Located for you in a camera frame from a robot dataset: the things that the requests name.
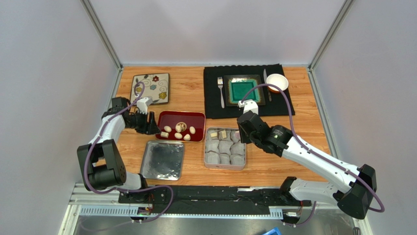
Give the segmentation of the pink handled metal tongs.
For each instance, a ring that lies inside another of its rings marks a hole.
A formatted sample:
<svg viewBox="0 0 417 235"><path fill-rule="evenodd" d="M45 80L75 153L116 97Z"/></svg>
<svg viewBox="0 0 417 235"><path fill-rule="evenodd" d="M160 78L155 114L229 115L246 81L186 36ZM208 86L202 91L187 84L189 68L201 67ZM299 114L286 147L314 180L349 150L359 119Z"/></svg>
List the pink handled metal tongs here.
<svg viewBox="0 0 417 235"><path fill-rule="evenodd" d="M240 132L239 131L235 131L234 133L234 137L239 140L240 139Z"/></svg>

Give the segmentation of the red lacquer tray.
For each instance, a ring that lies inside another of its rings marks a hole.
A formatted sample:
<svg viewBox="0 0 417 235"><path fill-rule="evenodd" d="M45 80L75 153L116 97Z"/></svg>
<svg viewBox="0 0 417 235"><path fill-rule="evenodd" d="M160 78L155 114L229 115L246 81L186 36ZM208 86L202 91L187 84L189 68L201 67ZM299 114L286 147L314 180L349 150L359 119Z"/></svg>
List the red lacquer tray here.
<svg viewBox="0 0 417 235"><path fill-rule="evenodd" d="M183 138L178 140L174 137L176 133L175 126L179 122L184 122L187 125L187 129L181 132L184 137L186 134L190 134L189 128L193 126L196 129L196 133L191 135L190 141L185 141ZM157 134L156 138L159 140L166 141L185 141L185 142L201 142L205 136L205 124L206 116L203 113L199 112L181 112L181 111L163 111L159 115L158 127L162 132L164 131L165 126L170 126L172 131L169 133L168 138L162 138L161 134Z"/></svg>

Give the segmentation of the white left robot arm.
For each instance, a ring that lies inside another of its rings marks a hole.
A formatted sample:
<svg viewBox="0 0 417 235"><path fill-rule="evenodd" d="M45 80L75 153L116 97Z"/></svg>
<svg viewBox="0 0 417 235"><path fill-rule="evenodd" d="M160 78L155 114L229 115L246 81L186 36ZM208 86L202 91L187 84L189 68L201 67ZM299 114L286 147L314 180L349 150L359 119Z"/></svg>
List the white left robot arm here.
<svg viewBox="0 0 417 235"><path fill-rule="evenodd" d="M112 99L112 106L102 115L102 123L96 136L77 149L77 157L85 188L97 194L112 190L137 192L147 188L141 174L128 172L117 148L121 132L134 129L137 133L156 135L161 131L154 112L148 111L151 97L137 98L130 102L124 97Z"/></svg>

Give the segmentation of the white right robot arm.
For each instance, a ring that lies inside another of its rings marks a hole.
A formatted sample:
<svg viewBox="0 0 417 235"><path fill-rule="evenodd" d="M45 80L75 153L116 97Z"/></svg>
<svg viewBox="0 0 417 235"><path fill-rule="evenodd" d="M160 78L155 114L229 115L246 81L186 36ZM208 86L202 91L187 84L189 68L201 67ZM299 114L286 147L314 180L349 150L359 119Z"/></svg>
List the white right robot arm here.
<svg viewBox="0 0 417 235"><path fill-rule="evenodd" d="M237 119L243 143L252 143L269 154L292 160L321 175L326 182L288 177L283 187L298 201L311 200L338 206L345 214L364 219L376 198L376 171L340 161L308 144L291 129L269 126L251 111Z"/></svg>

